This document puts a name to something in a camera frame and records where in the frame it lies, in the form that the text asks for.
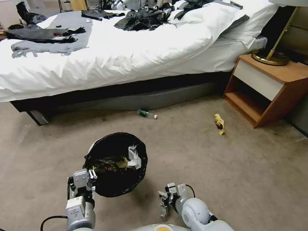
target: white duvet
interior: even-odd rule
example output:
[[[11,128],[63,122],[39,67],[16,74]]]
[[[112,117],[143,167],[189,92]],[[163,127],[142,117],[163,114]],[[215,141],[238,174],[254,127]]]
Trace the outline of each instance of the white duvet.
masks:
[[[218,3],[188,12],[180,22],[154,31],[123,31],[113,25],[123,17],[93,20],[85,49],[69,56],[39,53],[12,58],[11,45],[0,42],[0,101],[50,96],[155,75],[201,54],[244,11]],[[40,24],[48,27],[56,16]]]

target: yellow snack wrapper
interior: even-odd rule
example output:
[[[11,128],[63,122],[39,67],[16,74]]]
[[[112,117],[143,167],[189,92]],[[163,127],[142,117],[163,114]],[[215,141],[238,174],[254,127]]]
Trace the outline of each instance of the yellow snack wrapper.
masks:
[[[225,133],[225,123],[224,123],[223,119],[220,117],[219,114],[215,114],[214,120],[215,120],[216,126],[219,130],[219,135],[223,135]]]

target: nightstand drawer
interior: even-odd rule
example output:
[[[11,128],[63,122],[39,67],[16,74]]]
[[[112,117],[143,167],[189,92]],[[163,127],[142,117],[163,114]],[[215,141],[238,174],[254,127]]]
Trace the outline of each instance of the nightstand drawer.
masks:
[[[273,100],[284,85],[242,60],[239,60],[233,74],[269,100]]]

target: plastic bottle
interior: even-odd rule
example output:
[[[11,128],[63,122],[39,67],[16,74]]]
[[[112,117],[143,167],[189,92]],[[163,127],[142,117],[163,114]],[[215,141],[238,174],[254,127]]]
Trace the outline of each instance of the plastic bottle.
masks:
[[[139,115],[141,115],[142,117],[146,117],[146,118],[150,118],[150,119],[157,119],[157,115],[149,113],[148,111],[145,111],[145,110],[142,110],[142,109],[139,109],[137,111],[137,113]]]

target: beige carpet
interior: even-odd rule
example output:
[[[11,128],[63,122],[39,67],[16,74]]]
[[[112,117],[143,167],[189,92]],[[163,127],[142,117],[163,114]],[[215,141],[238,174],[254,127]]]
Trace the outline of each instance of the beige carpet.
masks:
[[[0,104],[0,228],[39,230],[64,215],[66,181],[82,167],[98,138],[129,132],[147,147],[145,179],[118,198],[96,196],[96,229],[126,231],[160,222],[158,190],[187,183],[236,231],[302,231],[308,227],[308,139],[280,121],[252,126],[220,97],[136,112],[85,111],[58,115],[38,127],[9,103]],[[225,120],[219,136],[213,115]],[[173,213],[167,222],[183,225]],[[65,220],[45,231],[65,230]]]

